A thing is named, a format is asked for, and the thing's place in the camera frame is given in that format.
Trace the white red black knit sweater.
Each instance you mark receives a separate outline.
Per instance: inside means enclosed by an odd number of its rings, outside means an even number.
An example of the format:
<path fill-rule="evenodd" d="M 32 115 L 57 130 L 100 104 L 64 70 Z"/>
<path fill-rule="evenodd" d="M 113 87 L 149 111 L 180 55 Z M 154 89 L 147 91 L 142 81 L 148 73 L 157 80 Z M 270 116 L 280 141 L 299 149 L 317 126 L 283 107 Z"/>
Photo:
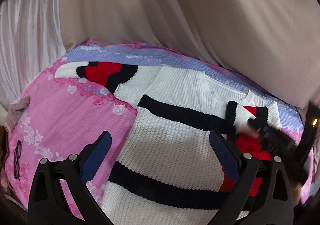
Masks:
<path fill-rule="evenodd" d="M 112 62 L 61 65 L 57 78 L 84 78 L 137 111 L 101 207 L 114 224 L 207 224 L 235 181 L 221 165 L 209 134 L 238 135 L 242 152 L 269 160 L 247 121 L 280 128 L 276 102 L 241 92 L 204 72 Z"/>

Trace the dark-framed eyeglasses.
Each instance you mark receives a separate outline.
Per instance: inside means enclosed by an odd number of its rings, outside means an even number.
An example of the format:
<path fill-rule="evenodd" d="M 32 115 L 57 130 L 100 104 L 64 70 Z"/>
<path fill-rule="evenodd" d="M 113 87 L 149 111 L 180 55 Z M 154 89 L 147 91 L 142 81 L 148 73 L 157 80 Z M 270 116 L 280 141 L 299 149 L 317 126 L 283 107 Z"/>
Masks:
<path fill-rule="evenodd" d="M 22 143 L 20 140 L 17 141 L 17 145 L 14 151 L 14 178 L 20 180 L 20 158 L 22 152 Z"/>

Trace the pink floral bed sheet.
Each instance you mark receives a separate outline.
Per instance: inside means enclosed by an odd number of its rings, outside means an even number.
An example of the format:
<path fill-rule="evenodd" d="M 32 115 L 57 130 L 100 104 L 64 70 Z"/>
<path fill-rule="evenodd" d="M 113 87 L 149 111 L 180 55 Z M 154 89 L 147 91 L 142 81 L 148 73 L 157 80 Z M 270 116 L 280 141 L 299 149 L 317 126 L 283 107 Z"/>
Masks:
<path fill-rule="evenodd" d="M 80 45 L 45 69 L 24 91 L 31 102 L 9 136 L 11 150 L 14 150 L 18 140 L 22 143 L 20 180 L 14 178 L 13 157 L 9 157 L 5 166 L 13 190 L 23 205 L 28 205 L 32 180 L 41 158 L 60 161 L 92 143 L 103 131 L 108 131 L 112 135 L 110 152 L 96 177 L 86 183 L 97 204 L 102 204 L 111 170 L 127 141 L 137 111 L 116 99 L 100 84 L 85 79 L 55 78 L 56 70 L 61 65 L 89 60 L 170 66 L 204 72 L 229 88 L 241 92 L 249 90 L 267 103 L 276 102 L 281 129 L 295 140 L 301 138 L 304 127 L 294 107 L 246 84 L 224 68 L 144 43 L 105 47 L 92 43 Z"/>

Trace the beige crumpled cloth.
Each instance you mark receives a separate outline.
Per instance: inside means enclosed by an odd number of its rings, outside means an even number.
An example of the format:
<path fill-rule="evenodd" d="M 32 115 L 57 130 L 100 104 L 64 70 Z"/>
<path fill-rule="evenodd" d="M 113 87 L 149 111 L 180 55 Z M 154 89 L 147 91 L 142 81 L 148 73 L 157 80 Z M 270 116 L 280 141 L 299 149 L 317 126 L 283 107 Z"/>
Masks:
<path fill-rule="evenodd" d="M 12 104 L 8 109 L 8 114 L 5 118 L 5 127 L 8 133 L 12 133 L 16 127 L 22 113 L 30 104 L 30 97 L 20 99 L 18 103 Z"/>

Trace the white pleated curtain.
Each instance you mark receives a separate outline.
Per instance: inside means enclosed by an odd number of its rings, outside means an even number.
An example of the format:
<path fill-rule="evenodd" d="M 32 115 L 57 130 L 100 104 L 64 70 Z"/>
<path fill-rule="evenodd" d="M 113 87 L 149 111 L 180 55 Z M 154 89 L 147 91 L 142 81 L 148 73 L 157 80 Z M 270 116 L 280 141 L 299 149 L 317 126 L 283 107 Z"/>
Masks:
<path fill-rule="evenodd" d="M 1 2 L 1 103 L 5 107 L 64 53 L 59 0 Z"/>

